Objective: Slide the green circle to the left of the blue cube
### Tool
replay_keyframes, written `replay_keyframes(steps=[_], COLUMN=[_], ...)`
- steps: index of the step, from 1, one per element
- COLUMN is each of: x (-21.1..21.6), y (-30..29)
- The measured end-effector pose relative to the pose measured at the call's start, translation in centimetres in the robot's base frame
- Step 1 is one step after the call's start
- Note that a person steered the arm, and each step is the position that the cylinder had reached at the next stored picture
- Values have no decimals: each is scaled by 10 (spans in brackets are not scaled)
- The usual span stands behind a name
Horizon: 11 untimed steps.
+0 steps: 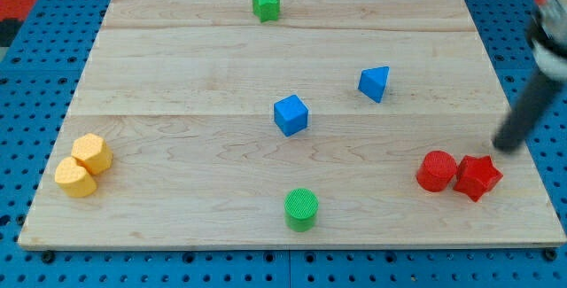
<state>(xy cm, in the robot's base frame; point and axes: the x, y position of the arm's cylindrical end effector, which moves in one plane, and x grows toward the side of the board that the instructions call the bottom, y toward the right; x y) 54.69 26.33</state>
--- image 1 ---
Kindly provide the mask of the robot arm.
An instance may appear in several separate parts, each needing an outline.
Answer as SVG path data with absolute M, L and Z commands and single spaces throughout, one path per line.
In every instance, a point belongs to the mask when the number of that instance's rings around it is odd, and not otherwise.
M 543 0 L 528 36 L 539 70 L 549 78 L 566 81 L 566 0 Z

